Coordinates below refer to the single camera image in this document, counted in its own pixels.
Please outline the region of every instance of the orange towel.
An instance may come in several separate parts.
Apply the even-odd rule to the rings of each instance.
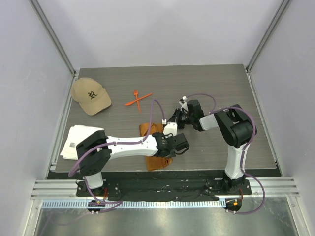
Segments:
[[[140,126],[140,136],[145,136],[149,129],[149,123],[141,124]],[[155,132],[163,132],[162,124],[154,124],[151,125],[150,134]],[[170,165],[173,162],[172,158],[166,157],[155,157],[155,156],[146,156],[146,163],[148,171],[160,170]]]

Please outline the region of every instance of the gray floor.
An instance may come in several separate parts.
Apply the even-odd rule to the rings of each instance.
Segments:
[[[240,211],[260,203],[261,198],[244,198]],[[222,208],[118,209],[73,222],[86,213],[86,209],[43,209],[34,235],[298,236],[286,198],[267,198],[265,206],[251,215],[233,215]]]
[[[62,147],[71,126],[76,124],[103,127],[106,134],[116,137],[138,137],[139,124],[149,121],[150,104],[157,99],[162,104],[169,119],[179,107],[178,100],[184,95],[203,92],[213,95],[218,107],[236,103],[249,111],[256,122],[258,134],[250,146],[246,168],[275,168],[270,147],[260,120],[252,91],[243,65],[190,65],[190,66],[150,66],[81,69],[79,78],[90,77],[100,82],[112,99],[112,106],[106,110],[88,116],[78,103],[72,102],[66,124]],[[135,99],[133,91],[139,91],[139,97],[154,94],[140,101],[142,113],[136,103],[124,106]],[[197,96],[205,113],[209,112],[213,102],[208,97]],[[158,106],[154,108],[154,122],[161,121]],[[222,170],[226,166],[227,144],[219,131],[198,132],[186,127],[183,132],[190,144],[190,150],[182,156],[173,158],[173,163],[165,170]],[[56,171],[67,172],[74,164],[73,160],[58,158]],[[143,156],[114,159],[107,163],[104,171],[145,171]]]

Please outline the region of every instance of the cap brim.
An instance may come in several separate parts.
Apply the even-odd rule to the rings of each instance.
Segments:
[[[112,101],[110,100],[108,93],[105,92],[105,94],[95,102],[92,102],[90,104],[79,104],[86,114],[88,114],[89,116],[93,116],[96,113],[99,113],[100,111],[112,105]]]

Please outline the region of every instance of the cap logo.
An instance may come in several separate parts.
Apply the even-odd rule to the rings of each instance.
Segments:
[[[97,95],[96,95],[93,91],[88,92],[88,95],[89,95],[89,97],[91,97],[91,100],[92,100],[93,98],[97,97]]]

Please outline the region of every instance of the orange utensil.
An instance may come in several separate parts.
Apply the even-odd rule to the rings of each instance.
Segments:
[[[137,102],[137,101],[140,101],[141,99],[143,99],[143,98],[146,98],[146,97],[148,97],[148,96],[151,96],[153,93],[151,92],[151,93],[149,93],[149,94],[147,94],[147,95],[145,95],[145,96],[143,96],[143,97],[140,97],[140,98],[138,98],[138,99],[136,99],[136,100],[134,100],[134,101],[132,101],[132,102],[128,102],[128,103],[126,103],[125,104],[125,106],[130,106],[131,104],[133,104],[133,103],[135,103],[135,102]]]
[[[139,112],[141,113],[141,108],[140,108],[140,104],[138,100],[138,90],[133,91],[133,94],[136,96],[138,109],[139,109]]]

